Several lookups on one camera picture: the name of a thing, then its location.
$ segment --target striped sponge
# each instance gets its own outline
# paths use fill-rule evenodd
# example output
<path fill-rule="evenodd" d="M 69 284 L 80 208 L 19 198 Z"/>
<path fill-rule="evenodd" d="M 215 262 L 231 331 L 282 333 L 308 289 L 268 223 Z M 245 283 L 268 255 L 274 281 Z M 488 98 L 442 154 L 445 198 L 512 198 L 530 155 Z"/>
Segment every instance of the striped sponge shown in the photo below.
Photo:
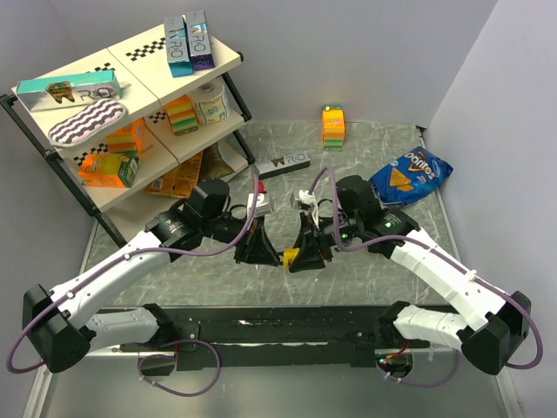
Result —
<path fill-rule="evenodd" d="M 78 114 L 52 126 L 49 141 L 59 147 L 80 145 L 97 132 L 117 122 L 126 112 L 126 108 L 116 100 L 101 98 Z"/>
<path fill-rule="evenodd" d="M 166 104 L 164 110 L 175 135 L 198 129 L 198 121 L 195 119 L 193 103 L 187 94 Z"/>

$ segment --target shelf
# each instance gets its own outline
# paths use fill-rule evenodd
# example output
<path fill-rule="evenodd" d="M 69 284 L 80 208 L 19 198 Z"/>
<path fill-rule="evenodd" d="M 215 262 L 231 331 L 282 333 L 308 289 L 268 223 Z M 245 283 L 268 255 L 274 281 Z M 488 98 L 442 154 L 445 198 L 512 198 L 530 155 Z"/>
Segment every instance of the shelf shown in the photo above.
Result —
<path fill-rule="evenodd" d="M 176 157 L 178 162 L 183 163 L 209 145 L 243 126 L 244 118 L 235 111 L 231 111 L 230 117 L 220 124 L 200 125 L 197 131 L 182 135 L 174 135 L 168 120 L 165 118 L 163 109 L 148 115 L 145 118 L 145 123 L 147 129 Z"/>
<path fill-rule="evenodd" d="M 144 57 L 135 54 L 137 49 L 146 51 L 145 54 L 142 54 Z M 162 24 L 119 44 L 112 45 L 108 51 L 158 98 L 161 105 L 170 103 L 241 63 L 240 55 L 237 52 L 215 37 L 211 37 L 211 52 L 216 67 L 195 71 L 189 76 L 174 78 L 166 61 L 164 26 Z"/>
<path fill-rule="evenodd" d="M 118 205 L 134 193 L 142 191 L 153 180 L 159 178 L 172 168 L 178 166 L 178 162 L 172 154 L 158 142 L 153 135 L 145 133 L 144 151 L 139 155 L 139 169 L 133 186 L 130 188 L 119 187 L 84 187 L 85 192 L 91 197 L 101 212 L 106 212 L 113 206 Z M 69 165 L 70 171 L 77 176 L 78 167 Z"/>
<path fill-rule="evenodd" d="M 234 170 L 233 174 L 224 178 L 226 181 L 247 167 L 245 158 L 234 151 L 225 141 L 219 143 L 219 149 L 222 154 L 225 154 L 223 157 Z M 158 213 L 167 211 L 172 203 L 177 200 L 167 196 L 154 196 L 137 192 L 117 206 L 113 206 L 106 214 L 124 238 L 129 241 L 144 228 L 147 222 Z"/>
<path fill-rule="evenodd" d="M 57 70 L 42 75 L 41 77 L 78 74 L 87 71 L 94 71 L 96 68 L 114 70 L 120 86 L 124 89 L 122 91 L 122 98 L 120 98 L 118 102 L 126 107 L 128 113 L 114 125 L 111 125 L 110 128 L 103 130 L 88 139 L 83 145 L 71 148 L 57 148 L 60 156 L 64 159 L 68 159 L 69 161 L 81 152 L 89 150 L 91 147 L 97 146 L 99 143 L 103 143 L 104 137 L 109 133 L 129 125 L 134 120 L 143 117 L 147 113 L 152 113 L 160 107 L 160 103 L 157 98 L 106 49 L 95 52 L 88 57 L 81 58 L 71 64 L 65 65 L 64 67 L 60 67 Z M 29 111 L 27 109 L 26 111 L 37 123 L 44 135 L 48 136 L 48 132 L 52 126 L 70 118 L 80 112 L 83 108 L 84 106 L 73 106 L 48 111 Z"/>

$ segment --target toothpaste box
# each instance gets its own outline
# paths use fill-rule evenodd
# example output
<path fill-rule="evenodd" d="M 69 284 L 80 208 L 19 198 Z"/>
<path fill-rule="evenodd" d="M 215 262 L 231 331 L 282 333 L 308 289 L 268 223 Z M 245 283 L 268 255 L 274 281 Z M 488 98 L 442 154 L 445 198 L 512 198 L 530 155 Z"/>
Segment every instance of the toothpaste box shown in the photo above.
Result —
<path fill-rule="evenodd" d="M 194 70 L 214 68 L 215 61 L 211 53 L 211 40 L 207 28 L 205 11 L 191 11 L 185 14 L 190 43 L 190 60 Z"/>
<path fill-rule="evenodd" d="M 187 76 L 193 73 L 188 54 L 188 39 L 185 34 L 184 19 L 181 16 L 167 17 L 164 20 L 166 37 L 166 61 L 173 77 Z"/>
<path fill-rule="evenodd" d="M 29 111 L 88 105 L 100 98 L 121 98 L 114 70 L 20 81 L 17 98 Z"/>

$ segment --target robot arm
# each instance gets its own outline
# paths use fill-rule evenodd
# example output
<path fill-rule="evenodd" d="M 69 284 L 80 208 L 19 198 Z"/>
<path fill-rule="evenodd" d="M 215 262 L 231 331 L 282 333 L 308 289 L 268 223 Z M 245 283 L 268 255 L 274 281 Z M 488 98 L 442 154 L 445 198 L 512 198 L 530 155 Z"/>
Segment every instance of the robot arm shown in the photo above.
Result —
<path fill-rule="evenodd" d="M 426 249 L 412 242 L 388 240 L 367 249 L 383 254 L 418 275 L 457 311 L 434 312 L 407 302 L 396 302 L 380 319 L 383 339 L 394 347 L 400 347 L 405 340 L 419 339 L 458 349 L 477 368 L 497 374 L 527 337 L 528 326 L 520 313 L 499 295 L 473 281 L 475 274 L 441 250 L 413 219 L 397 209 L 382 209 L 371 187 L 360 176 L 341 179 L 337 192 L 342 206 L 339 221 L 343 240 L 366 241 L 399 235 L 425 244 Z M 265 232 L 265 215 L 272 211 L 269 195 L 258 194 L 256 217 L 248 233 L 239 241 L 235 239 L 245 221 L 233 218 L 225 210 L 228 199 L 226 183 L 205 181 L 194 188 L 190 198 L 160 213 L 127 246 L 88 272 L 49 292 L 41 286 L 31 288 L 23 300 L 24 327 L 49 304 L 67 297 L 28 334 L 49 370 L 63 371 L 88 352 L 102 347 L 127 342 L 158 347 L 173 339 L 170 319 L 154 304 L 122 313 L 96 314 L 108 299 L 179 257 L 164 252 L 130 256 L 131 251 L 156 247 L 191 250 L 200 245 L 203 237 L 208 237 L 237 243 L 234 253 L 237 262 L 279 266 L 282 255 L 282 264 L 291 273 L 324 268 L 325 261 L 332 260 L 333 222 L 319 217 L 316 199 L 311 194 L 302 192 L 293 200 L 307 213 L 300 213 L 299 236 L 293 248 L 285 249 L 284 253 L 274 250 Z M 452 266 L 435 252 L 443 254 Z M 123 256 L 125 261 L 111 265 Z M 76 294 L 71 293 L 76 284 L 99 272 L 102 273 L 96 280 Z M 517 292 L 512 297 L 529 312 L 530 301 L 526 296 Z"/>

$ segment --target white backdrop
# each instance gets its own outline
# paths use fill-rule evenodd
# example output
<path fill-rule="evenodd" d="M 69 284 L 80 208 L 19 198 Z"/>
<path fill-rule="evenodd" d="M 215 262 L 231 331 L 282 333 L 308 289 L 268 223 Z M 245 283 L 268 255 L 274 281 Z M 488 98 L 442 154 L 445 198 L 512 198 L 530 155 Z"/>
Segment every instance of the white backdrop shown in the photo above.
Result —
<path fill-rule="evenodd" d="M 426 143 L 454 167 L 443 197 L 462 259 L 532 300 L 545 357 L 513 378 L 527 416 L 546 418 L 557 406 L 557 4 L 532 6 L 498 2 Z M 526 346 L 515 362 L 534 357 L 533 339 Z"/>
<path fill-rule="evenodd" d="M 205 9 L 212 33 L 245 54 L 232 75 L 256 119 L 428 126 L 496 0 L 50 0 L 92 53 L 164 17 Z"/>
<path fill-rule="evenodd" d="M 78 57 L 47 0 L 0 0 L 0 10 L 0 94 Z M 3 361 L 21 330 L 23 294 L 78 273 L 91 220 L 4 111 L 0 140 L 0 405 L 2 416 L 18 417 L 35 374 L 10 374 Z M 25 341 L 16 365 L 37 361 Z"/>

